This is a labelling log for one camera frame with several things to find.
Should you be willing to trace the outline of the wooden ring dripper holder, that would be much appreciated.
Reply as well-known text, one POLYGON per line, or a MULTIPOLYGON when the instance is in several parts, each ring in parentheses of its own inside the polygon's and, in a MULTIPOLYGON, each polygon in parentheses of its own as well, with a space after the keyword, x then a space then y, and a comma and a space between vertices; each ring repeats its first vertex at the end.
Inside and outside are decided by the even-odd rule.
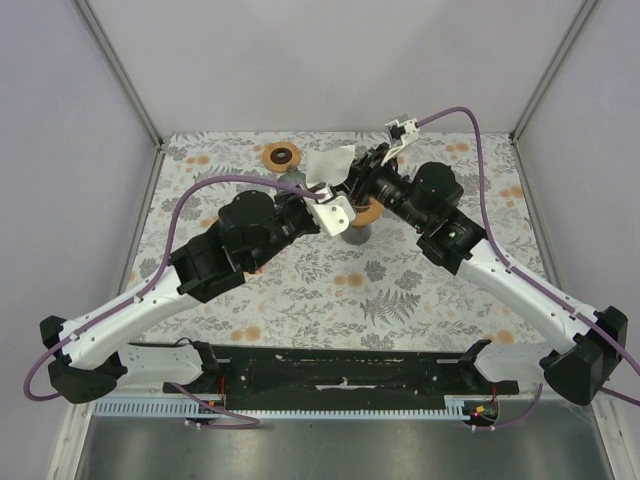
POLYGON ((354 210, 356 211, 356 218, 351 222, 351 225, 361 228, 375 222, 381 216, 384 207, 380 202, 370 199, 368 205, 355 206, 354 210))

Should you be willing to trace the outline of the white paper coffee filter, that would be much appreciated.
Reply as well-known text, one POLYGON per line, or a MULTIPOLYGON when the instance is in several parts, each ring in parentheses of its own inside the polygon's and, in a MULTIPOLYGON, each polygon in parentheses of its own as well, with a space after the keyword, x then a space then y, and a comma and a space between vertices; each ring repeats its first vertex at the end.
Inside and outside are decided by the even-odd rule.
POLYGON ((343 191, 354 158, 354 145, 310 151, 306 158, 305 185, 308 191, 315 195, 315 199, 333 191, 343 191))

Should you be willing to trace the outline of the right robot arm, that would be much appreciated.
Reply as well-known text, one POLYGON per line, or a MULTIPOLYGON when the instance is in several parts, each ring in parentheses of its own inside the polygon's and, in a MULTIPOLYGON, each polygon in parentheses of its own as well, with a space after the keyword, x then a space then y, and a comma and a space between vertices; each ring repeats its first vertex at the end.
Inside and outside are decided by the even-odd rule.
POLYGON ((434 265, 491 293, 533 326, 540 344, 479 341, 458 368, 467 392, 483 392, 503 381, 544 383, 564 399, 591 403, 622 360, 627 317, 576 301, 491 244, 487 231, 457 207, 463 194, 452 169, 422 164, 414 177, 401 176, 381 144, 356 159, 344 188, 350 200, 374 199, 419 235, 417 245, 434 265))

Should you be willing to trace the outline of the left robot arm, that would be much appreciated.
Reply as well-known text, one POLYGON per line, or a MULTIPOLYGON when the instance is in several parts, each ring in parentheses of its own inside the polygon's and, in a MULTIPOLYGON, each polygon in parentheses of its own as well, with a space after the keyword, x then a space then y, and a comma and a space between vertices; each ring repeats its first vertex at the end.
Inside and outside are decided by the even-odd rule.
POLYGON ((53 358, 47 371, 56 395, 73 404, 100 399, 119 387, 160 385, 198 392, 219 384, 212 347, 141 346, 146 329, 205 304, 244 284, 298 238, 321 230, 322 195, 294 189, 274 197, 249 190, 223 206, 202 234, 163 258, 143 285, 73 320, 50 316, 40 323, 53 358))

